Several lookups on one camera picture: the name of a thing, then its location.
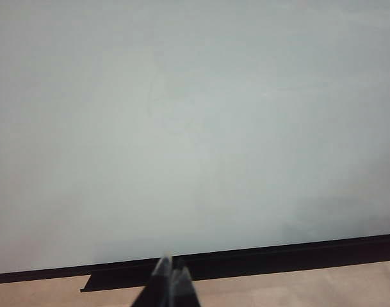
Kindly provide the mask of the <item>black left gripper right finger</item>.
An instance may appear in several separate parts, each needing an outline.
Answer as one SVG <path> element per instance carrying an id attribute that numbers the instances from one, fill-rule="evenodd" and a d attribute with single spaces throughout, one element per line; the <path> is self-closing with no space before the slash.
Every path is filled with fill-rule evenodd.
<path id="1" fill-rule="evenodd" d="M 178 260 L 172 273 L 172 306 L 201 307 L 189 269 Z"/>

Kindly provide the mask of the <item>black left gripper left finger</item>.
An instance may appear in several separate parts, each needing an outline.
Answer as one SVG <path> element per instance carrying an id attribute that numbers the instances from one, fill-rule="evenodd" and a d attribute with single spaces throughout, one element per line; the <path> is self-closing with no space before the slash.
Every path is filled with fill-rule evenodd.
<path id="1" fill-rule="evenodd" d="M 159 259 L 148 283 L 134 300 L 132 307 L 167 306 L 172 275 L 172 257 L 165 255 Z"/>

